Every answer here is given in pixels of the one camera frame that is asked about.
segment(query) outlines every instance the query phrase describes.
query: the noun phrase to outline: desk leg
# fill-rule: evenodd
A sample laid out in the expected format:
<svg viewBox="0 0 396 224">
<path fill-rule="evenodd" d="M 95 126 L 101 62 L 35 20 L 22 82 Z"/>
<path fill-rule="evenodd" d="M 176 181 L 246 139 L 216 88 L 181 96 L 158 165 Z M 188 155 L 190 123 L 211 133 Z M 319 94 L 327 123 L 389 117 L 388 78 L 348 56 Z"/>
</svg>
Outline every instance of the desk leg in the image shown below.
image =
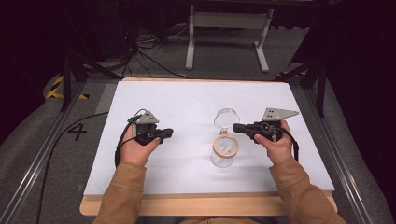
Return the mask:
<svg viewBox="0 0 396 224">
<path fill-rule="evenodd" d="M 189 48 L 187 49 L 186 69 L 192 70 L 194 61 L 194 5 L 190 6 L 190 22 L 189 22 Z"/>
<path fill-rule="evenodd" d="M 262 67 L 262 71 L 264 73 L 269 72 L 269 67 L 268 63 L 265 60 L 264 52 L 262 51 L 262 46 L 264 45 L 264 40 L 265 37 L 267 36 L 268 29 L 270 27 L 271 19 L 273 17 L 274 10 L 269 9 L 267 12 L 267 18 L 265 19 L 264 25 L 262 26 L 262 37 L 260 38 L 260 41 L 255 41 L 255 49 L 257 52 L 257 57 L 259 58 L 260 66 Z"/>
</svg>

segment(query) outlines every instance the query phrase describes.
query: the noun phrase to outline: person's right hand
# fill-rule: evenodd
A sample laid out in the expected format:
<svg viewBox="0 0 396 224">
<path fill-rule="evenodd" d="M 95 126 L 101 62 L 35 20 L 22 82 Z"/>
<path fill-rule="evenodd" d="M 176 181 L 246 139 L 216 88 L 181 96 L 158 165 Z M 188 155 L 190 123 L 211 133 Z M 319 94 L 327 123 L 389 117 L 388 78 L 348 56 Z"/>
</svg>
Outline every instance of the person's right hand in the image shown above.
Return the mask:
<svg viewBox="0 0 396 224">
<path fill-rule="evenodd" d="M 282 119 L 280 123 L 283 129 L 290 132 L 289 125 L 285 120 Z M 277 142 L 272 142 L 260 134 L 254 135 L 254 139 L 267 149 L 268 157 L 273 164 L 280 163 L 291 157 L 292 142 L 285 133 L 282 133 L 282 138 Z"/>
</svg>

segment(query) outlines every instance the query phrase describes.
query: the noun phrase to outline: yellow and black hazard tape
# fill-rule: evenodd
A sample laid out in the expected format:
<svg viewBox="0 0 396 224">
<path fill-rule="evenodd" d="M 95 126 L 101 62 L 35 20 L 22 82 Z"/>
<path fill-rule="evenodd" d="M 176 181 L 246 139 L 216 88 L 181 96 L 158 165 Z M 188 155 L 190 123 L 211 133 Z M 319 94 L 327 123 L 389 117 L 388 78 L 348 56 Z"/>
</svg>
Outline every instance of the yellow and black hazard tape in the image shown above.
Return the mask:
<svg viewBox="0 0 396 224">
<path fill-rule="evenodd" d="M 59 98 L 63 99 L 64 95 L 62 93 L 57 93 L 56 90 L 58 89 L 59 85 L 61 82 L 64 80 L 64 76 L 59 75 L 58 78 L 53 82 L 52 87 L 49 90 L 49 93 L 47 93 L 46 98 Z M 90 98 L 89 94 L 81 94 L 78 99 L 80 100 L 88 100 Z"/>
</svg>

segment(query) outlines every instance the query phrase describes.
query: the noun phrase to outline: forearm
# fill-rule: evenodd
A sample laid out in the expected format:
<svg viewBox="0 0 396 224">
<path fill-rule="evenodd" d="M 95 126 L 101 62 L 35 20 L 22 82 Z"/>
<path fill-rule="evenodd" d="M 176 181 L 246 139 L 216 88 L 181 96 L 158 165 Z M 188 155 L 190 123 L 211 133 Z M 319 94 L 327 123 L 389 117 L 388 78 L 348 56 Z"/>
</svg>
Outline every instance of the forearm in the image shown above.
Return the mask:
<svg viewBox="0 0 396 224">
<path fill-rule="evenodd" d="M 318 187 L 311 185 L 304 168 L 293 158 L 270 168 L 290 223 L 345 223 Z"/>
<path fill-rule="evenodd" d="M 145 174 L 145 167 L 121 161 L 93 223 L 134 223 L 141 208 Z"/>
</svg>

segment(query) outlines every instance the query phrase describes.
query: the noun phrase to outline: white paper sheet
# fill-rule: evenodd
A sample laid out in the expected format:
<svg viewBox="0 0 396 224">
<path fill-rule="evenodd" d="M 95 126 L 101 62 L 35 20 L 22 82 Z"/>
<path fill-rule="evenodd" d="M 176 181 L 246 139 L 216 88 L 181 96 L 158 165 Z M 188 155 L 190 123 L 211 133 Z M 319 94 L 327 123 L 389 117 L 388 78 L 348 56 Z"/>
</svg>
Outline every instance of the white paper sheet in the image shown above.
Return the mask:
<svg viewBox="0 0 396 224">
<path fill-rule="evenodd" d="M 84 195 L 105 192 L 115 171 L 114 152 L 126 120 L 141 108 L 160 120 L 158 128 L 174 129 L 172 138 L 165 139 L 148 160 L 145 194 L 276 191 L 266 150 L 244 134 L 229 131 L 240 146 L 230 167 L 216 167 L 210 160 L 213 140 L 219 135 L 214 125 L 219 110 L 232 108 L 240 123 L 248 124 L 261 121 L 266 107 L 299 111 L 285 83 L 119 82 Z M 287 121 L 311 182 L 334 190 L 303 116 Z"/>
</svg>

